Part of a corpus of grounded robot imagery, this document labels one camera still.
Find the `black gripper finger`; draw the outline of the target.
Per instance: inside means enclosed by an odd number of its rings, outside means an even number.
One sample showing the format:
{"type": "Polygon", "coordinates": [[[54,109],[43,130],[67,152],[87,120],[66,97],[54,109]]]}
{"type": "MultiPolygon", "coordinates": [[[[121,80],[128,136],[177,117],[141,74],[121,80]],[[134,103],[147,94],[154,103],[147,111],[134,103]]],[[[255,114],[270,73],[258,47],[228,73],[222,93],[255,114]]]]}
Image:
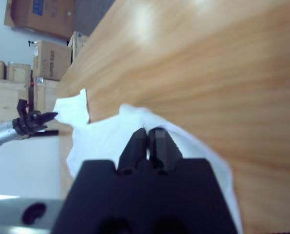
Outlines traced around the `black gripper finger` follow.
{"type": "Polygon", "coordinates": [[[163,128],[154,128],[148,134],[149,160],[154,168],[173,171],[176,164],[183,159],[177,144],[169,132],[163,128]]]}
{"type": "Polygon", "coordinates": [[[138,163],[147,156],[147,133],[144,128],[135,131],[124,148],[120,158],[118,171],[134,171],[138,163]]]}

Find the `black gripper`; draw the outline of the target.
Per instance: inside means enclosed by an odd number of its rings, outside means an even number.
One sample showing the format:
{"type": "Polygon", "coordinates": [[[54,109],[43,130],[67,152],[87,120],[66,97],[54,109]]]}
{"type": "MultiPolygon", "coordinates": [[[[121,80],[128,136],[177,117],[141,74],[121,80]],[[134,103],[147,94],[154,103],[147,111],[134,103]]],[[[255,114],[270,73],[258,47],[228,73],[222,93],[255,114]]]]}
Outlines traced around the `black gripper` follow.
{"type": "Polygon", "coordinates": [[[41,114],[39,111],[32,111],[14,119],[12,124],[13,128],[20,136],[32,135],[45,129],[47,127],[45,123],[52,121],[57,115],[57,112],[41,114]]]}

